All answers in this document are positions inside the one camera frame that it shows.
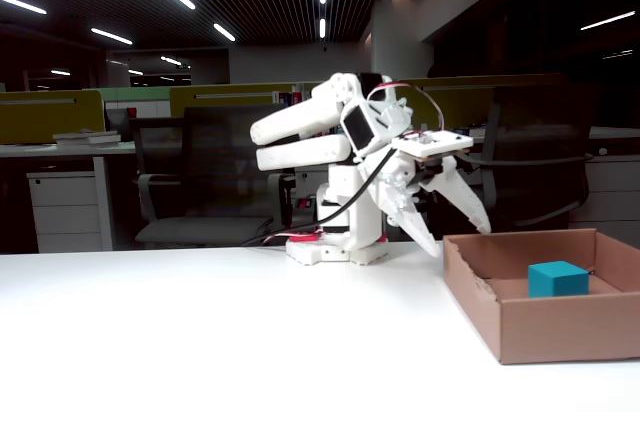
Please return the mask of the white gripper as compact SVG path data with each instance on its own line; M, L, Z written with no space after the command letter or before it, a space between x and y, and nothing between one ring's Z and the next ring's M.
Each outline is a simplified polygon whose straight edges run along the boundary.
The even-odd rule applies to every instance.
M429 231L421 214L432 204L431 191L420 183L429 184L461 211L481 234L491 232L487 211L476 193L457 171L454 157L415 160L408 154L383 148L372 154L372 170L386 154L393 155L374 178L372 199L396 227L401 228L432 258L441 257L441 248Z

